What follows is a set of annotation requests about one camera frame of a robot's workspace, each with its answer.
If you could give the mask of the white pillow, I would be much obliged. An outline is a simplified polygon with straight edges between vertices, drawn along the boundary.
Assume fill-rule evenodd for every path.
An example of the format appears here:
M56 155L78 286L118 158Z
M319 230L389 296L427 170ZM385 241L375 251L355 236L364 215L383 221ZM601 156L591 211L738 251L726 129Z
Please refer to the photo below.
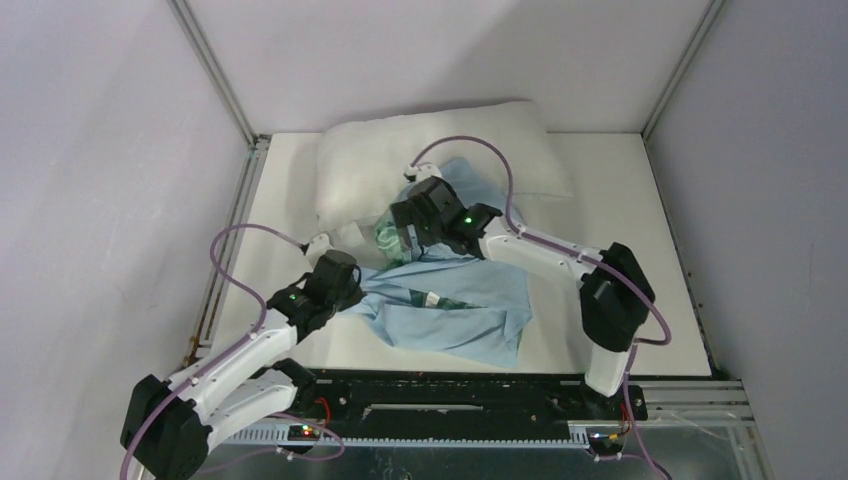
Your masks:
M569 168L555 152L531 101L348 122L327 130L316 153L316 214L337 246L361 246L408 182L413 160L442 173L455 159L501 194L515 198L575 195Z

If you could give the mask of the light blue pillowcase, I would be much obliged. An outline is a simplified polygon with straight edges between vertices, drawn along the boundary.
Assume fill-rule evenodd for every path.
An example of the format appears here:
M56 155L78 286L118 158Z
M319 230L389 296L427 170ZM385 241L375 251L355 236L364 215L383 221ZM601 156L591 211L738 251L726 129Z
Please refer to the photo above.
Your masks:
M384 343L514 368L533 313L527 274L505 263L458 255L444 244L403 242L385 211L373 238L386 263L362 271L364 298L350 308Z

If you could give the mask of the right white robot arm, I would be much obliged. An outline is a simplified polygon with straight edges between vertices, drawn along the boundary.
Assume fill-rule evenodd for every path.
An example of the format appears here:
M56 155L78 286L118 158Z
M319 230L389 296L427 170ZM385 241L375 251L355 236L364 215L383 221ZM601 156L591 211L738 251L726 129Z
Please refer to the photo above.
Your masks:
M632 250L565 243L513 220L509 208L465 205L438 176L415 183L389 211L405 243L444 245L454 253L518 267L563 287L573 287L592 349L581 402L606 418L622 403L620 388L639 328L655 294Z

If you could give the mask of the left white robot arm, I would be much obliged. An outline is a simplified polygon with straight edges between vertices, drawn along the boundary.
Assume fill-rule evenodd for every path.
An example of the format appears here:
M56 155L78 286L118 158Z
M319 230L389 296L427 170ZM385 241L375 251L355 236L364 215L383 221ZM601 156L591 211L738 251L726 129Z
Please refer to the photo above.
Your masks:
M304 416L316 377L287 352L364 297L353 256L328 250L314 268L260 302L260 319L213 357L133 388L120 436L121 472L137 460L158 479L188 479L225 439L279 413Z

